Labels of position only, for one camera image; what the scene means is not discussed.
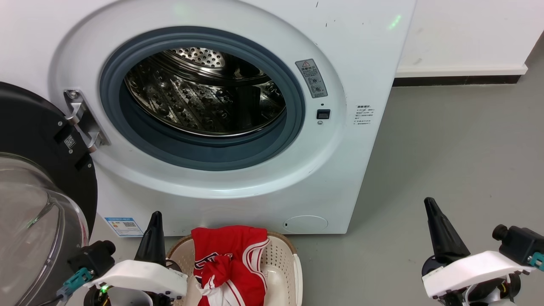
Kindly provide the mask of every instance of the washing machine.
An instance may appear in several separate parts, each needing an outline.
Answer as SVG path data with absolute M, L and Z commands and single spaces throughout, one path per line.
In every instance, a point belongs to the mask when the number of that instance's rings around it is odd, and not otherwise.
M 0 151 L 120 236 L 345 233 L 415 2 L 4 1 Z

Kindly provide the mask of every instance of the warning label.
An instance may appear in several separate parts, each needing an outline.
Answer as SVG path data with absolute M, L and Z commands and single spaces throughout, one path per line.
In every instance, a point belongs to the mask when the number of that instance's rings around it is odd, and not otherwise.
M 370 105 L 357 105 L 353 125 L 368 125 L 372 122 L 375 109 Z
M 141 237 L 144 233 L 133 218 L 104 218 L 119 237 Z
M 312 98 L 315 99 L 328 96 L 327 88 L 325 87 L 325 83 L 321 78 L 321 73 L 319 73 L 319 69 L 317 69 L 316 63 L 313 61 L 313 59 L 300 60 L 295 62 L 295 64 L 304 77 L 304 80 L 308 85 L 308 89 L 312 94 Z

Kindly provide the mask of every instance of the laundry basket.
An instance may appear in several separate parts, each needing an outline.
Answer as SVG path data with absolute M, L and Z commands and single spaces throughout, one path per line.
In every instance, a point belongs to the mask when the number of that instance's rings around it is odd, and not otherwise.
M 261 271 L 267 279 L 268 287 L 264 306 L 301 306 L 302 269 L 296 249 L 285 236 L 277 232 L 269 231 L 268 238 L 270 243 L 261 257 Z M 182 238 L 166 256 L 175 261 L 181 271 L 189 276 L 187 295 L 175 301 L 174 305 L 197 306 L 201 295 L 193 276 L 195 266 L 193 238 L 190 235 Z

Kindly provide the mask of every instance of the door hinge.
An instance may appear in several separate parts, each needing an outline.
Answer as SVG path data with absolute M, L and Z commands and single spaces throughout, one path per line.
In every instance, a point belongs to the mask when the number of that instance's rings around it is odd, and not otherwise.
M 100 145 L 110 145 L 108 137 L 106 137 L 106 134 L 104 134 L 102 128 L 100 128 L 100 125 L 98 125 L 98 122 L 92 116 L 80 90 L 65 90 L 64 100 L 68 105 L 68 109 L 72 112 L 66 116 L 66 120 L 76 127 L 91 153 L 96 151 Z

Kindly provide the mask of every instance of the black cable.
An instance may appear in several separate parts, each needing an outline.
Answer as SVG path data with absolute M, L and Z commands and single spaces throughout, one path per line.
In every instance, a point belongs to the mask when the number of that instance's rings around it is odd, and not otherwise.
M 52 304 L 52 303 L 60 300 L 62 297 L 63 297 L 62 295 L 57 295 L 54 299 L 52 299 L 50 301 L 47 301 L 47 302 L 44 302 L 44 303 L 41 303 L 41 304 L 36 305 L 36 306 L 46 306 L 46 305 Z

